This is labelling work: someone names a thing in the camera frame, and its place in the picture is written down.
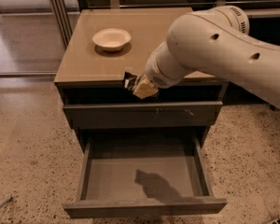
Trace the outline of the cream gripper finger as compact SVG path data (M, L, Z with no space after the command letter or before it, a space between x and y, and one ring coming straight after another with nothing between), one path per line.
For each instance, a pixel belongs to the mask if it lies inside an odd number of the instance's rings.
M159 89L146 77L138 77L134 83L133 95L145 99L155 95Z

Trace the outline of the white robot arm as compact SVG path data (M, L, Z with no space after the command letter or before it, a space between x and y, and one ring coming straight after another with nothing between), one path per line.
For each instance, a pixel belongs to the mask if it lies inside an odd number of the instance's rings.
M223 78L280 109L280 46L248 35L238 7L223 6L178 17L147 60L133 94L141 99L200 71Z

